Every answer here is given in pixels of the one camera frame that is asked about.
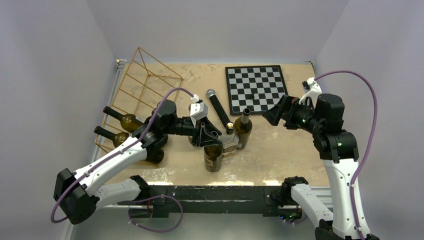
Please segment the olive green wine bottle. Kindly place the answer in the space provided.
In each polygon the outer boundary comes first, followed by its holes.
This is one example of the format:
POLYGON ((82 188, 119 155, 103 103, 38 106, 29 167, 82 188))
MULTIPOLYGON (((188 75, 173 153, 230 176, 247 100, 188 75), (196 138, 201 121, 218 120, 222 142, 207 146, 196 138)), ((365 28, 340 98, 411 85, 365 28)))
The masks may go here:
POLYGON ((223 160, 223 144, 220 139, 220 133, 212 131, 211 135, 218 139, 218 142, 213 140, 203 147, 204 166, 207 171, 214 173, 221 169, 221 163, 223 160))

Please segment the square clear liquor bottle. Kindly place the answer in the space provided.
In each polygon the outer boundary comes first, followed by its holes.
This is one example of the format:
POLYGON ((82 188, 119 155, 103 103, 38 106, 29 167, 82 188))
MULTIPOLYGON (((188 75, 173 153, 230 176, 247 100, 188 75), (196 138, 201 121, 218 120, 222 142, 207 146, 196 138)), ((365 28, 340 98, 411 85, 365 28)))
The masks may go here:
POLYGON ((220 139, 223 147, 222 160, 229 161, 234 157, 239 143, 233 122, 226 124, 225 131, 220 136, 220 139))

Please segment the dark green wine bottle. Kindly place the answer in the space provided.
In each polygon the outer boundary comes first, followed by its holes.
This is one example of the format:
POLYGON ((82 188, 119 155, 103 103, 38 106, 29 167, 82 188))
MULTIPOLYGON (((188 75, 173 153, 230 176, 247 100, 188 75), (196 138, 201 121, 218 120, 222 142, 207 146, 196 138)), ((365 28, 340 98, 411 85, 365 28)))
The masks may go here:
POLYGON ((106 115, 118 120, 121 127, 129 133, 133 133, 144 124, 142 121, 138 120, 134 114, 122 114, 109 106, 105 106, 102 111, 106 115))

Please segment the green wine bottle white label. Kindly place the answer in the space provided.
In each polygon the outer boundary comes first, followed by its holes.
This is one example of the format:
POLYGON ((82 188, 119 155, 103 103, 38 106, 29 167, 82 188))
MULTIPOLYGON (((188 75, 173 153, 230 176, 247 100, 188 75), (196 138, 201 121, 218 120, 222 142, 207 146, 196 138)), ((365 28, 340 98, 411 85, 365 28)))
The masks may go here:
MULTIPOLYGON (((101 126, 96 126, 93 132, 97 135, 105 137, 112 141, 114 147, 119 147, 130 135, 127 132, 113 133, 101 126)), ((161 148, 154 149, 152 153, 148 154, 142 162, 151 165, 159 165, 164 158, 164 151, 161 148)))

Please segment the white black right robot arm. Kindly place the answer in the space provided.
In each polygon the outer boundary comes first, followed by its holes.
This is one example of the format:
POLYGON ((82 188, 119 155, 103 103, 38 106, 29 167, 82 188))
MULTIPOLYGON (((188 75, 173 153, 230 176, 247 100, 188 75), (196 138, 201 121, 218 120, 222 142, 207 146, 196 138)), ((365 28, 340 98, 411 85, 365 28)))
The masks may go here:
POLYGON ((343 129, 344 110, 339 96, 323 93, 313 107, 301 103, 297 97, 284 95, 263 114, 273 126, 284 120, 286 129, 302 129, 312 135, 329 180, 332 209, 327 208, 306 179, 299 176, 286 178, 275 198, 282 205, 299 206, 311 220, 317 240, 374 240, 376 236, 367 224, 356 183, 357 140, 343 129))

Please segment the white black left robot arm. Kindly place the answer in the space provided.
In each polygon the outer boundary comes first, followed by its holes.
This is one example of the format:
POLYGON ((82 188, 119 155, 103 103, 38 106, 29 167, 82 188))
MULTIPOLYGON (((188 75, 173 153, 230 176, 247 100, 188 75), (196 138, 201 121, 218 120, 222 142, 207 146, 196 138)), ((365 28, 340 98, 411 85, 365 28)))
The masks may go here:
POLYGON ((191 137, 194 147, 218 145, 219 131, 208 119, 205 103, 193 97, 188 117, 178 117, 176 104, 163 99, 144 124, 100 159, 71 171, 61 170, 55 180, 50 213, 52 223, 69 220, 77 225, 87 220, 96 210, 105 206, 134 201, 138 205, 149 199, 149 185, 136 175, 129 179, 107 184, 112 177, 139 160, 145 160, 160 150, 167 135, 191 137))

